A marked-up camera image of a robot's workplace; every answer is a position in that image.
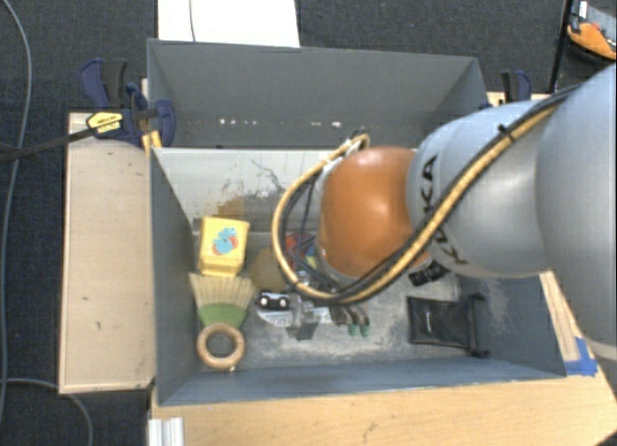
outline orange object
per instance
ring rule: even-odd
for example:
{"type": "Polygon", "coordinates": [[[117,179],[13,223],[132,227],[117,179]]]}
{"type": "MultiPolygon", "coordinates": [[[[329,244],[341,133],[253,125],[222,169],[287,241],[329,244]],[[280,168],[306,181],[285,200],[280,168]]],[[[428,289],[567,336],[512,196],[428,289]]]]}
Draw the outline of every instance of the orange object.
{"type": "Polygon", "coordinates": [[[579,30],[576,31],[568,26],[568,36],[574,43],[580,45],[584,49],[615,61],[615,52],[611,50],[610,44],[600,31],[598,23],[580,23],[579,30]]]}
{"type": "MultiPolygon", "coordinates": [[[[407,212],[407,173],[415,153],[395,146],[359,151],[327,178],[317,256],[338,273],[366,275],[413,232],[407,212]]],[[[423,253],[416,265],[423,263],[423,253]]]]}

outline blue clamp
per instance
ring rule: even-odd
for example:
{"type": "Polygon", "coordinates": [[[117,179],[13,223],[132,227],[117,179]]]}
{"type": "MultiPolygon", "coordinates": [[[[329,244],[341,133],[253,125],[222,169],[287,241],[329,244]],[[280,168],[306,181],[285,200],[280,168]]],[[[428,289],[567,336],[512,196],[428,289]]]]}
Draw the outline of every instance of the blue clamp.
{"type": "Polygon", "coordinates": [[[161,135],[163,146],[171,146],[175,134],[175,113],[170,100],[157,100],[152,109],[135,83],[123,84],[126,61],[94,59],[79,70],[82,90],[98,111],[114,113],[113,125],[93,127],[99,139],[119,140],[142,146],[142,137],[150,128],[161,135]]]}
{"type": "Polygon", "coordinates": [[[531,79],[523,71],[502,71],[501,79],[506,103],[531,99],[531,79]]]}

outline black cord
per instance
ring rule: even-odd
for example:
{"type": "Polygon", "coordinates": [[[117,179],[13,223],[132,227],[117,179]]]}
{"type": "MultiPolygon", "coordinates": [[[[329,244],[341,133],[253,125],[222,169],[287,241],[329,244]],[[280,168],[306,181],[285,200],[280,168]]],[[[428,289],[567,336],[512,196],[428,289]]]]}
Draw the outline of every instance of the black cord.
{"type": "MultiPolygon", "coordinates": [[[[54,392],[58,392],[58,387],[51,382],[47,382],[46,380],[33,380],[30,378],[9,378],[7,380],[7,384],[13,385],[33,385],[41,388],[49,389],[54,392]]],[[[93,446],[94,444],[94,427],[93,420],[88,413],[88,410],[84,407],[84,404],[79,400],[76,396],[71,394],[62,395],[63,398],[68,398],[81,412],[84,417],[84,421],[86,422],[86,427],[88,428],[88,446],[93,446]]]]}
{"type": "MultiPolygon", "coordinates": [[[[30,114],[30,101],[32,97],[32,55],[30,51],[30,44],[28,38],[23,29],[21,21],[14,11],[11,3],[8,0],[2,0],[3,4],[9,10],[9,13],[13,17],[15,25],[19,30],[19,34],[23,40],[24,48],[26,51],[26,99],[23,108],[23,114],[21,119],[21,130],[19,131],[19,139],[17,149],[21,149],[24,144],[26,135],[26,128],[28,125],[28,115],[30,114]]],[[[13,205],[13,193],[15,188],[15,182],[17,180],[17,172],[19,170],[19,160],[15,160],[11,167],[11,179],[9,182],[9,189],[7,191],[7,199],[5,204],[5,213],[2,223],[2,237],[0,239],[0,345],[2,346],[2,371],[0,382],[0,435],[2,433],[2,421],[4,418],[4,407],[7,400],[7,385],[8,384],[33,384],[41,386],[47,389],[57,391],[57,387],[51,382],[44,380],[33,380],[27,378],[9,378],[9,351],[8,351],[8,335],[7,335],[7,311],[6,311],[6,297],[5,289],[7,284],[7,244],[9,238],[9,222],[11,219],[11,209],[13,205]]],[[[88,446],[92,446],[94,443],[93,423],[90,414],[83,406],[83,404],[75,398],[73,395],[66,395],[67,398],[79,408],[82,415],[86,420],[88,426],[88,446]]]]}

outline blue tape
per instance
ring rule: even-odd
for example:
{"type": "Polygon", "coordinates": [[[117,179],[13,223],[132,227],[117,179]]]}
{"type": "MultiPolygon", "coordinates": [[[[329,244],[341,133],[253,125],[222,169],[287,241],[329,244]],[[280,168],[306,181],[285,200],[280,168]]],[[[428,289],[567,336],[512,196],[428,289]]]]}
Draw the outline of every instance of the blue tape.
{"type": "Polygon", "coordinates": [[[589,355],[585,340],[577,336],[575,341],[577,342],[579,359],[564,362],[566,373],[568,376],[596,376],[598,373],[598,362],[589,355]]]}

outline green shuttlecock base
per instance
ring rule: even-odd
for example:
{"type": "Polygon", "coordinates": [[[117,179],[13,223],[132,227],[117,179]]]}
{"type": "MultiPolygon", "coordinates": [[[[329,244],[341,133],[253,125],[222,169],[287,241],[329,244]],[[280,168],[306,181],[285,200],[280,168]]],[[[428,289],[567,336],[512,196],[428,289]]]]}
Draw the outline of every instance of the green shuttlecock base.
{"type": "Polygon", "coordinates": [[[198,313],[205,327],[214,323],[228,323],[240,329],[247,317],[245,309],[231,303],[210,303],[200,307],[198,313]]]}

